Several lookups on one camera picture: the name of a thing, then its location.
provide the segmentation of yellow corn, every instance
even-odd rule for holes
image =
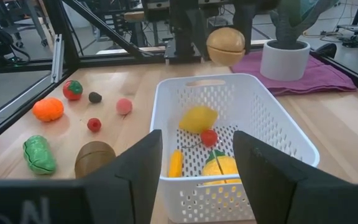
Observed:
[[[180,152],[180,150],[177,149],[171,155],[168,177],[181,177],[182,162],[183,162],[183,155]]]

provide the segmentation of small red tomato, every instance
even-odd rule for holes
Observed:
[[[206,147],[211,147],[218,141],[218,134],[214,130],[206,130],[201,133],[201,142]]]
[[[69,100],[79,100],[82,95],[83,88],[79,81],[70,80],[63,86],[63,95]]]
[[[92,132],[98,132],[102,127],[102,123],[98,118],[91,118],[89,119],[87,126]]]

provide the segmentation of toy green pepper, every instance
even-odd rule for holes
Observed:
[[[23,143],[24,159],[35,174],[52,174],[56,170],[55,158],[47,140],[39,135],[31,136]]]

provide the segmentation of pink towel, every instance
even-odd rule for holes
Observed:
[[[280,82],[271,80],[260,74],[262,52],[253,52],[231,69],[234,73],[248,73],[257,77],[270,92],[275,95],[305,94],[319,91],[356,91],[352,80],[330,65],[309,57],[305,74],[300,80]]]

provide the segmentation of green leaves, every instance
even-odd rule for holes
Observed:
[[[278,5],[278,13],[287,14],[288,21],[292,27],[296,27],[302,22],[301,1],[302,0],[282,0],[280,5]]]
[[[76,81],[76,80],[72,80],[70,82],[70,86],[68,86],[68,89],[76,95],[82,94],[82,91],[83,91],[81,84],[79,83],[79,81]]]
[[[221,152],[221,151],[216,150],[216,149],[215,149],[214,151],[215,151],[216,157],[218,157],[218,156],[225,156],[224,152]],[[208,157],[208,159],[205,161],[205,163],[207,164],[209,161],[214,160],[214,159],[215,159],[215,155],[214,155],[213,151],[211,151],[211,152],[209,153],[209,157]]]

